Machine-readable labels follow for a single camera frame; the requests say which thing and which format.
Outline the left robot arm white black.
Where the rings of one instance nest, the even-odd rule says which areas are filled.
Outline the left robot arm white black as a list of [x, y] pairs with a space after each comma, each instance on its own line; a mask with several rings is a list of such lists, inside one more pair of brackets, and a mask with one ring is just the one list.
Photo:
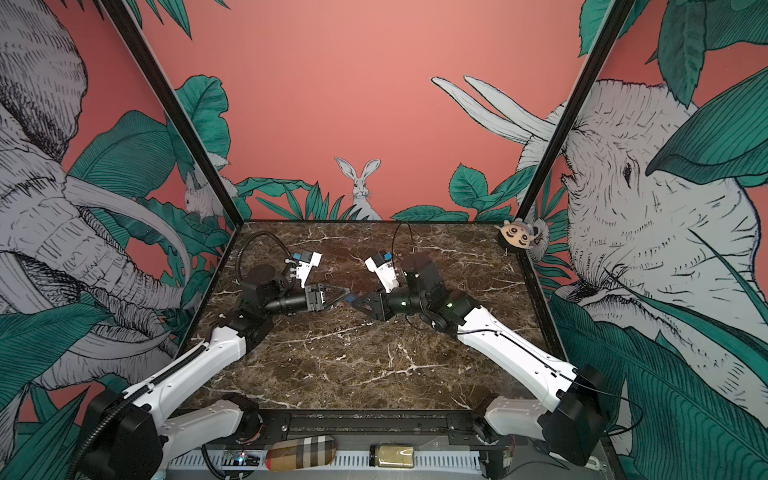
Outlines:
[[253, 351], [273, 329], [275, 316], [327, 311], [350, 292], [309, 282], [312, 269], [321, 262], [318, 252], [285, 251], [283, 270], [259, 264], [244, 272], [245, 252], [241, 249], [235, 259], [241, 287], [237, 307], [203, 341], [162, 370], [120, 393], [96, 397], [87, 409], [66, 478], [154, 479], [173, 456], [185, 453], [180, 439], [184, 430], [189, 431], [190, 448], [207, 443], [207, 437], [194, 431], [206, 416], [232, 415], [224, 429], [231, 435], [245, 416], [258, 414], [256, 403], [233, 396], [180, 418], [177, 427], [168, 420], [212, 377]]

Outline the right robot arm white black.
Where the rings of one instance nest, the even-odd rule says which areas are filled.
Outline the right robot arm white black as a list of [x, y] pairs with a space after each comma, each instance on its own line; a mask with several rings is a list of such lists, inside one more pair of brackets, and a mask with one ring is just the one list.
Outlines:
[[473, 420], [482, 443], [524, 436], [543, 441], [550, 453], [573, 465], [589, 465], [607, 425], [598, 370], [577, 368], [515, 333], [469, 293], [448, 288], [425, 254], [408, 256], [396, 268], [392, 253], [379, 251], [365, 265], [380, 285], [356, 297], [354, 309], [378, 321], [417, 315], [492, 360], [533, 394], [531, 401], [503, 396], [485, 401]]

